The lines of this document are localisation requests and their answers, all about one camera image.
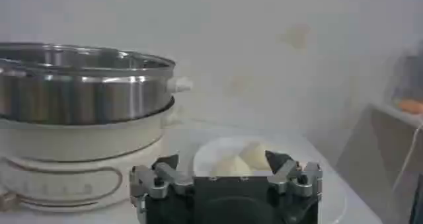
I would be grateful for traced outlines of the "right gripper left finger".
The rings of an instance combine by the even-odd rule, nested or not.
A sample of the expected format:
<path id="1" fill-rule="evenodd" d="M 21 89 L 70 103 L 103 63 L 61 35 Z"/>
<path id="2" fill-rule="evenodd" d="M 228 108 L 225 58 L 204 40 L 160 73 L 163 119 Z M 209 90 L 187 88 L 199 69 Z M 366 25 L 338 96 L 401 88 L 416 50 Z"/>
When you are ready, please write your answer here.
<path id="1" fill-rule="evenodd" d="M 162 200 L 170 189 L 180 196 L 189 195 L 194 189 L 194 179 L 177 171 L 178 161 L 175 154 L 159 157 L 150 167 L 134 166 L 130 171 L 130 197 Z"/>

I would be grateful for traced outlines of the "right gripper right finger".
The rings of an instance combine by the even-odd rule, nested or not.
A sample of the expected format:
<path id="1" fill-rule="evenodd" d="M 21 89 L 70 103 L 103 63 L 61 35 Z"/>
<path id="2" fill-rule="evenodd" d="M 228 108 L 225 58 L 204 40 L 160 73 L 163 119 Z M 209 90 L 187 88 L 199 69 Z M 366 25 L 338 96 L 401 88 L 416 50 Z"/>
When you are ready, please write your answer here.
<path id="1" fill-rule="evenodd" d="M 272 171 L 267 181 L 277 193 L 301 198 L 322 194 L 322 169 L 319 163 L 308 162 L 302 166 L 288 154 L 268 150 L 264 155 Z"/>

